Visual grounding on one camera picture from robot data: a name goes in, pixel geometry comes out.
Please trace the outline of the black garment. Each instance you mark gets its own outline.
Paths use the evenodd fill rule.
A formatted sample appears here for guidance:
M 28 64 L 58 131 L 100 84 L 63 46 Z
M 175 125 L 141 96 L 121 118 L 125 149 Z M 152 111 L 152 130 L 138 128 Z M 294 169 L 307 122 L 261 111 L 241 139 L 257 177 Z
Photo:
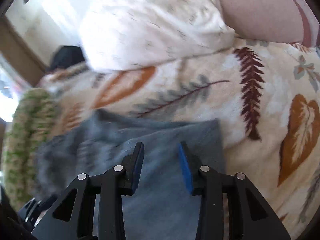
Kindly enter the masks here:
M 61 46 L 53 55 L 48 71 L 67 69 L 84 61 L 85 57 L 79 46 Z

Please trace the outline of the pink pillow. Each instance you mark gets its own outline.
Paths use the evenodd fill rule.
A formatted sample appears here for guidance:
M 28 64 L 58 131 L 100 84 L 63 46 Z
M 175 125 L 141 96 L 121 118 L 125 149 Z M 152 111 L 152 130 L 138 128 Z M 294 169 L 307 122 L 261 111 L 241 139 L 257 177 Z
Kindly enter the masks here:
M 319 17 L 308 0 L 220 0 L 225 23 L 239 36 L 319 45 Z

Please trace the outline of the white leaf-print pillow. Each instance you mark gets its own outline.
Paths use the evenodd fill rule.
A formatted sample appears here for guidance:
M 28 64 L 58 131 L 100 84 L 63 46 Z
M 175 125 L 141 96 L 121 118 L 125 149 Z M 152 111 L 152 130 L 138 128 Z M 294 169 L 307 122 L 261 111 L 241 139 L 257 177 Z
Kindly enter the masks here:
M 133 70 L 231 47 L 220 0 L 88 0 L 79 24 L 96 71 Z

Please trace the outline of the brown wooden door frame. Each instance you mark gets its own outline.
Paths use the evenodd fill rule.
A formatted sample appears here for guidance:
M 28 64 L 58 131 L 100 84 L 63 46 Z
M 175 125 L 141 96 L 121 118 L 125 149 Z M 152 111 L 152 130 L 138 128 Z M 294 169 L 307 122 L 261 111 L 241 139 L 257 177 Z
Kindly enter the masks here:
M 37 86 L 44 77 L 46 65 L 23 41 L 5 16 L 1 17 L 1 53 L 32 87 Z

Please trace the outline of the beige leaf-pattern bedspread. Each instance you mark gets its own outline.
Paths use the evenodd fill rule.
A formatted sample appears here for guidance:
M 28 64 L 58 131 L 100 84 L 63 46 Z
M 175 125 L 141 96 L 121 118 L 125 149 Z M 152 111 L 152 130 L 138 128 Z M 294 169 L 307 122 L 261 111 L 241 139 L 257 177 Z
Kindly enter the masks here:
M 237 39 L 218 53 L 134 70 L 80 63 L 40 86 L 57 101 L 53 141 L 99 109 L 143 124 L 218 120 L 222 167 L 249 176 L 292 239 L 319 216 L 318 47 Z

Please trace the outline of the green and cream quilt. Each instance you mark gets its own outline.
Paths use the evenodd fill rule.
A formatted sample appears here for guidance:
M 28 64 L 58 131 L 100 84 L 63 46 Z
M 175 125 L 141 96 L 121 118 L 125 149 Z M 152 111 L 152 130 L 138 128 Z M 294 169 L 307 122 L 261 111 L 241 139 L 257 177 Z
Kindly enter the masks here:
M 18 103 L 2 157 L 4 188 L 16 211 L 31 198 L 35 152 L 48 139 L 56 117 L 56 103 L 42 88 L 28 90 Z

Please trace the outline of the blue denim jeans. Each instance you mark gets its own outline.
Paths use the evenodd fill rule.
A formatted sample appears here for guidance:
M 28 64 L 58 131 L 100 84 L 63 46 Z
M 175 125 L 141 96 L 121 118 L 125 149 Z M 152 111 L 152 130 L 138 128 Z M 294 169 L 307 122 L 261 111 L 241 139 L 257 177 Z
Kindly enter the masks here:
M 120 164 L 139 141 L 145 155 L 138 189 L 123 198 L 127 239 L 194 239 L 201 199 L 185 187 L 179 146 L 185 142 L 204 165 L 224 172 L 218 120 L 158 122 L 97 110 L 37 149 L 32 193 L 44 198 L 61 193 L 80 173 L 102 174 Z

